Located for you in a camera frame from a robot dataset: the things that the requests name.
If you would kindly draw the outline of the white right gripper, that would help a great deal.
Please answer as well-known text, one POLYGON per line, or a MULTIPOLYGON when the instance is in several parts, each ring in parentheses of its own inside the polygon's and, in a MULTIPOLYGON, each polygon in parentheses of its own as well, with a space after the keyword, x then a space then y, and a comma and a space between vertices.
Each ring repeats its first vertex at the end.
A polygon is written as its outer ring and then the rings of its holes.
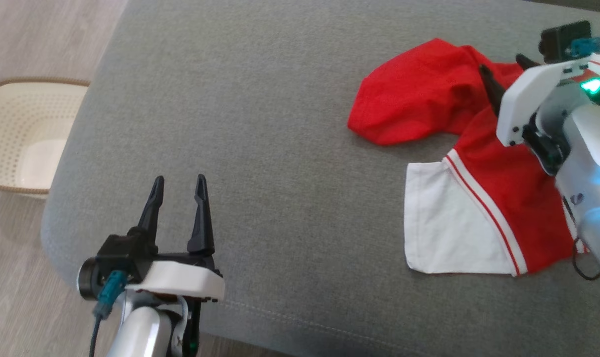
POLYGON ((504 147, 522 144, 522 130, 535 117, 538 133, 553 136, 567 115, 590 103, 574 77, 584 74, 591 57, 541 65, 524 54, 516 54, 516 64, 524 70, 507 91, 493 71, 481 64, 479 74, 492 111, 497 117, 496 135, 504 147))

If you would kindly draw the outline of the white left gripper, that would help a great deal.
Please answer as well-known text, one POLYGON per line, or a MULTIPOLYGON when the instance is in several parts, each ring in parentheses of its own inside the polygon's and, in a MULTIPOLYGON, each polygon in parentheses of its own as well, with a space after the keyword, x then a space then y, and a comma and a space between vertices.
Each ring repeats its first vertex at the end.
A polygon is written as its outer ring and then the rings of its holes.
MULTIPOLYGON (((137 224, 156 243, 164 177, 157 176, 137 224)), ((207 179, 198 174, 196 213, 187 251, 211 257, 214 233, 207 179)), ((151 264, 141 283, 130 286, 130 357, 197 357, 202 305, 225 296, 225 280, 214 269, 175 261, 151 264)))

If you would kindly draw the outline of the red white basketball jersey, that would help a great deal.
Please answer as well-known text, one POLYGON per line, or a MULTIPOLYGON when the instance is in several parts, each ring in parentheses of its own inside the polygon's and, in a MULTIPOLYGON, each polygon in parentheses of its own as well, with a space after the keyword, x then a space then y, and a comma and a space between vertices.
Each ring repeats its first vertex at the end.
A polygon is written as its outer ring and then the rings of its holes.
MULTIPOLYGON (((436 133, 458 136, 440 161, 411 163, 404 191, 404 253, 420 273, 535 273, 579 253, 555 179, 530 149, 504 147, 479 66, 508 89, 523 70, 473 47, 423 43, 368 75, 348 126, 377 145, 436 133)), ((600 66, 576 81, 600 77, 600 66)))

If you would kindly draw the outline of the grey fabric sofa ottoman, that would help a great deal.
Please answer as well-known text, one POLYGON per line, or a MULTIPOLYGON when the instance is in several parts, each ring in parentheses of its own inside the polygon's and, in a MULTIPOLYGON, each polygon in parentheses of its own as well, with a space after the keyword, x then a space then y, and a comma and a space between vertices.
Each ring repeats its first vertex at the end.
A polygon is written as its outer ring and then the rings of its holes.
POLYGON ((523 0, 129 0, 60 159, 41 238, 71 286, 164 176, 157 242, 183 251, 207 177, 223 302, 208 334, 305 357, 600 356, 600 281, 571 262, 431 276, 403 251, 406 163, 346 122, 366 75, 432 38, 539 58, 542 30, 600 13, 523 0))

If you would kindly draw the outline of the white perforated laundry basket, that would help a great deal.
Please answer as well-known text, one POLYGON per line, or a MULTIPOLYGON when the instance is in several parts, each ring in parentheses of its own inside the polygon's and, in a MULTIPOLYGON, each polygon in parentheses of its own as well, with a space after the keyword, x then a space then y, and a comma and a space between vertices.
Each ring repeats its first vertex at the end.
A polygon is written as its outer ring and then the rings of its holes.
POLYGON ((0 191, 46 199, 89 86, 64 77, 0 81, 0 191))

